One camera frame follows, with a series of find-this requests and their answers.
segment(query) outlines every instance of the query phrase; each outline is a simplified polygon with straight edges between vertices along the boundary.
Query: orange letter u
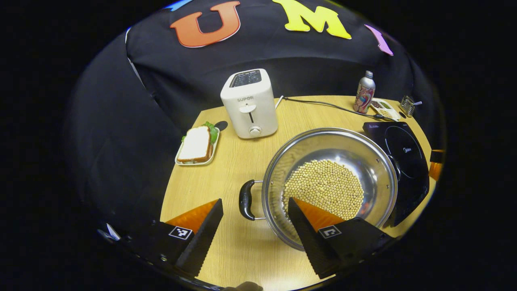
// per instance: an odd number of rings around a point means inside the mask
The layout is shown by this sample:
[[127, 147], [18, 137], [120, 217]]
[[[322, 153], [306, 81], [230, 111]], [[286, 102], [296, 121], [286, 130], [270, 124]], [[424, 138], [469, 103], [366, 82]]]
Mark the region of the orange letter u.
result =
[[199, 28], [197, 18], [201, 12], [192, 13], [171, 24], [176, 29], [179, 43], [187, 48], [200, 48], [212, 43], [225, 40], [234, 35], [240, 28], [239, 15], [235, 6], [239, 1], [231, 1], [218, 4], [210, 8], [211, 11], [218, 11], [222, 20], [222, 27], [211, 33], [203, 33]]

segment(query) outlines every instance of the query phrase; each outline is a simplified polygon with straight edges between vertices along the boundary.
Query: stainless steel pot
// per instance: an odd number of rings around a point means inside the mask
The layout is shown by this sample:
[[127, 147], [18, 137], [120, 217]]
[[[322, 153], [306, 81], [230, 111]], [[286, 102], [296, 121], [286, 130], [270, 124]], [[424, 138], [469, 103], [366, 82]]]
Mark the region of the stainless steel pot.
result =
[[[300, 238], [284, 212], [284, 185], [290, 174], [305, 162], [330, 159], [346, 165], [361, 182], [364, 200], [356, 217], [380, 227], [397, 198], [400, 169], [375, 142], [343, 128], [316, 128], [286, 142], [269, 163], [262, 181], [246, 182], [239, 193], [239, 209], [249, 219], [266, 219], [275, 234], [289, 246], [303, 251]], [[251, 213], [251, 187], [262, 182], [262, 207], [266, 217]]]

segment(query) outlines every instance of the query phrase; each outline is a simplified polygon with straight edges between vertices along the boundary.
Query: induction cooker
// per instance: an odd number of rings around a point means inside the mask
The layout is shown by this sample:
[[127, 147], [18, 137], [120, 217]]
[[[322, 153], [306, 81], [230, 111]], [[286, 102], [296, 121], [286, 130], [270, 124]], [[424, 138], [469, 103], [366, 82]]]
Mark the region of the induction cooker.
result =
[[366, 136], [379, 145], [400, 168], [395, 207], [384, 226], [397, 226], [429, 191], [429, 169], [418, 140], [405, 122], [365, 122]]

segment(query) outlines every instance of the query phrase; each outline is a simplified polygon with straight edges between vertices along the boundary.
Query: small tray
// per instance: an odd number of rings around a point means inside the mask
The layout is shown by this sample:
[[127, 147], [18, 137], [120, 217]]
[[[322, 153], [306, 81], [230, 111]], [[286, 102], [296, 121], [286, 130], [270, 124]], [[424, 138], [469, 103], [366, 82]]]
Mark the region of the small tray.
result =
[[384, 112], [381, 111], [381, 110], [384, 110], [390, 115], [387, 117], [391, 117], [395, 120], [399, 120], [401, 118], [400, 114], [395, 110], [395, 108], [393, 108], [391, 105], [389, 105], [386, 101], [384, 101], [382, 99], [373, 98], [372, 102], [370, 103], [370, 106], [378, 114], [385, 116], [385, 114], [383, 114]]
[[181, 145], [179, 146], [178, 152], [176, 153], [176, 157], [174, 158], [174, 162], [176, 163], [176, 165], [180, 165], [180, 166], [200, 166], [200, 165], [208, 165], [208, 164], [210, 164], [212, 162], [212, 160], [214, 159], [214, 156], [215, 156], [215, 153], [216, 153], [217, 142], [219, 141], [219, 137], [221, 136], [221, 131], [217, 127], [216, 127], [216, 130], [217, 130], [216, 142], [214, 142], [214, 144], [212, 145], [212, 156], [210, 157], [210, 159], [208, 159], [208, 161], [201, 162], [201, 163], [182, 163], [182, 162], [179, 162], [178, 161], [178, 156], [179, 156], [179, 153], [181, 152], [181, 149], [183, 148], [183, 142], [182, 142]]

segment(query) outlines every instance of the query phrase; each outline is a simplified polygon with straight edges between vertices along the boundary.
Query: black background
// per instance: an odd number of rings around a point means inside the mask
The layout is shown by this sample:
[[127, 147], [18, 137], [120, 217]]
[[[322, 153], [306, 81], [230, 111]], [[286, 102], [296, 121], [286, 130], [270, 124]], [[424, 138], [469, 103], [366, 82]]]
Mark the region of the black background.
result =
[[[113, 252], [88, 225], [67, 180], [59, 134], [70, 90], [112, 39], [165, 1], [13, 3], [3, 17], [5, 234], [9, 289], [180, 289]], [[349, 1], [398, 40], [446, 108], [442, 179], [410, 232], [329, 289], [495, 289], [515, 273], [503, 224], [515, 154], [512, 11], [504, 2]]]

